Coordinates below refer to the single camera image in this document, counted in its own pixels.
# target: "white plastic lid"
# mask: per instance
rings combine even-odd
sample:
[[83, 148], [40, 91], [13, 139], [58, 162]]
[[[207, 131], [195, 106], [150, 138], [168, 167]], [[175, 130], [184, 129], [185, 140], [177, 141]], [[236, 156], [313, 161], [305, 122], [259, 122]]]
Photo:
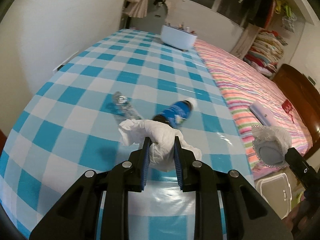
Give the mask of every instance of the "white plastic lid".
[[195, 109], [198, 105], [195, 98], [187, 98], [185, 101], [188, 101], [192, 105], [192, 109]]
[[256, 189], [281, 219], [289, 214], [292, 194], [285, 173], [259, 180]]

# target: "blue and white tablecloth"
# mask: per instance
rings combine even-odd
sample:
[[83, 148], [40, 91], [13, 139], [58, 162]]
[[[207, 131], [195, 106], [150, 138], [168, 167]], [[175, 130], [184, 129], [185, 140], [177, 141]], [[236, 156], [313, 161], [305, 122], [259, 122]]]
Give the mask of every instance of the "blue and white tablecloth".
[[[26, 106], [0, 157], [0, 200], [17, 228], [30, 232], [88, 169], [112, 169], [138, 146], [122, 146], [112, 95], [120, 91], [151, 119], [187, 97], [198, 107], [180, 130], [213, 169], [253, 182], [236, 125], [195, 50], [163, 45], [158, 35], [120, 30], [58, 71]], [[130, 239], [193, 239], [195, 193], [175, 171], [150, 169], [142, 193], [129, 193]]]

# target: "striped bedsheet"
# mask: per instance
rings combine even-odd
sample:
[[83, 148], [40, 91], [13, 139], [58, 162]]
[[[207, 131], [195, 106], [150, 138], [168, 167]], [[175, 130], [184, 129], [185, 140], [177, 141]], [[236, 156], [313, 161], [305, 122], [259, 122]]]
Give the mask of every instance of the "striped bedsheet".
[[292, 146], [301, 155], [312, 147], [311, 135], [297, 111], [293, 111], [293, 123], [282, 109], [281, 105], [286, 97], [275, 83], [222, 49], [201, 40], [197, 40], [194, 46], [227, 102], [243, 140], [254, 179], [276, 170], [264, 166], [252, 148], [251, 125], [260, 124], [249, 110], [254, 101], [258, 100], [273, 112], [279, 126], [286, 128], [291, 134]]

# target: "bottle cap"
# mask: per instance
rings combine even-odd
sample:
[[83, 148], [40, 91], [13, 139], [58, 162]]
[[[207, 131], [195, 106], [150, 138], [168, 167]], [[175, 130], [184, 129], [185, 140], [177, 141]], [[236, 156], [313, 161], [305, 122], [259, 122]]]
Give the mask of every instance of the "bottle cap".
[[195, 98], [187, 98], [186, 101], [188, 101], [192, 105], [192, 109], [195, 109], [197, 107], [197, 100]]

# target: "stack of folded clothes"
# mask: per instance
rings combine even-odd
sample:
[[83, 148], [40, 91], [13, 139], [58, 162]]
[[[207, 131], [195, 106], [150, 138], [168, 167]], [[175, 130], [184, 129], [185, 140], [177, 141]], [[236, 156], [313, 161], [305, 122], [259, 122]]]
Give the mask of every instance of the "stack of folded clothes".
[[277, 32], [261, 30], [243, 60], [259, 73], [271, 77], [283, 57], [284, 45], [287, 43]]

